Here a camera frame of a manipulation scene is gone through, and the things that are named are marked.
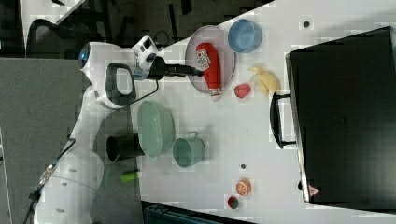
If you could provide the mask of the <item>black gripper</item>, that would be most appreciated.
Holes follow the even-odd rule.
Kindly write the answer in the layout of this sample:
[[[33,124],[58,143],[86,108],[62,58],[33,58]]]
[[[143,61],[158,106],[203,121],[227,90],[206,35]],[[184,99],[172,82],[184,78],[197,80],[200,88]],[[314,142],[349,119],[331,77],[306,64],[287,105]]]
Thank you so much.
[[[194,67],[185,64],[168,64],[168,67],[173,70],[194,70]],[[149,69],[147,79],[150,80],[161,80],[167,72],[165,60],[162,57],[156,57],[152,62]],[[203,71],[195,71],[193,73],[181,73],[181,72],[169,72],[167,74],[169,77],[202,77],[204,75]]]

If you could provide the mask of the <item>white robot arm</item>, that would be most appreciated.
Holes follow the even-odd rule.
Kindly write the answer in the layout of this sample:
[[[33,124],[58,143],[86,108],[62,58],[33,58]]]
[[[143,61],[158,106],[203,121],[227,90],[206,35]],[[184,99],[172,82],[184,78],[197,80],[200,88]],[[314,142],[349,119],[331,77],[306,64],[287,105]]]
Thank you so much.
[[[78,56],[78,68],[90,81],[67,144],[40,176],[30,195],[34,224],[91,224],[91,209],[99,190],[105,166],[93,151],[93,144],[104,119],[112,112],[138,102],[135,88],[122,92],[117,73],[126,72],[130,83],[163,77],[201,77],[196,66],[166,63],[154,41],[143,37],[131,48],[90,42]]]

